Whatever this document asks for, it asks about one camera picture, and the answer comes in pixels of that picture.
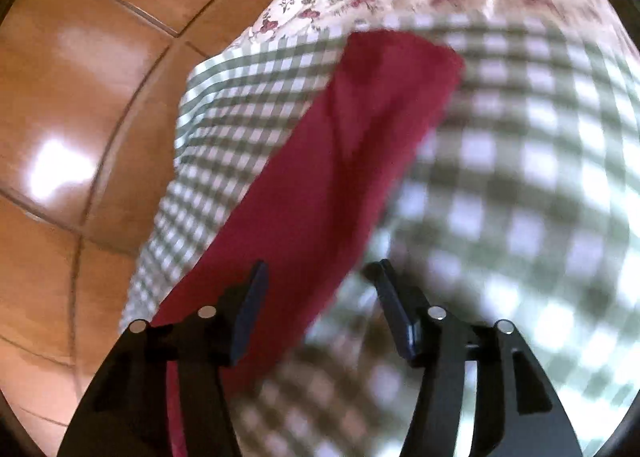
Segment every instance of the metal screw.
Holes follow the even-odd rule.
[[[216,315],[216,308],[212,305],[205,305],[198,309],[198,316],[203,319],[213,318]]]
[[[145,329],[146,322],[144,320],[133,320],[133,322],[129,324],[129,330],[133,332],[133,334],[140,334]]]
[[[498,328],[498,331],[504,332],[505,334],[513,334],[513,332],[516,330],[513,323],[511,323],[509,320],[498,320],[495,326]]]
[[[431,306],[427,313],[434,320],[444,320],[447,317],[447,311],[445,311],[444,308],[440,307],[439,305]]]

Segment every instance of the fabric fold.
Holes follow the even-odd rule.
[[[414,34],[353,33],[326,89],[162,302],[153,325],[215,303],[255,260],[265,260],[268,294],[248,354],[223,373],[223,386],[233,395],[264,376],[358,262],[392,183],[443,118],[462,70],[453,50]],[[172,435],[181,427],[176,377],[169,369]]]

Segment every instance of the wooden floor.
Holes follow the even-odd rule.
[[[117,337],[185,78],[271,0],[16,0],[0,24],[0,389],[48,455]]]

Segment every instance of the red cloth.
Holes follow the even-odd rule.
[[[265,260],[269,289],[247,355],[223,373],[227,395],[264,376],[327,306],[362,256],[392,183],[442,119],[462,69],[454,51],[411,33],[348,38],[326,89],[152,322],[179,322],[215,304]],[[181,429],[176,377],[173,366],[172,435]]]

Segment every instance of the green gingham tablecloth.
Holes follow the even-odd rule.
[[[363,255],[391,258],[463,319],[512,319],[587,456],[640,389],[640,68],[538,20],[388,18],[466,61]],[[150,319],[327,83],[350,30],[227,49],[190,74],[175,180],[121,327]],[[468,455],[467,364],[457,456]],[[232,402],[245,455],[397,455],[421,372],[394,346],[357,268],[256,389]]]

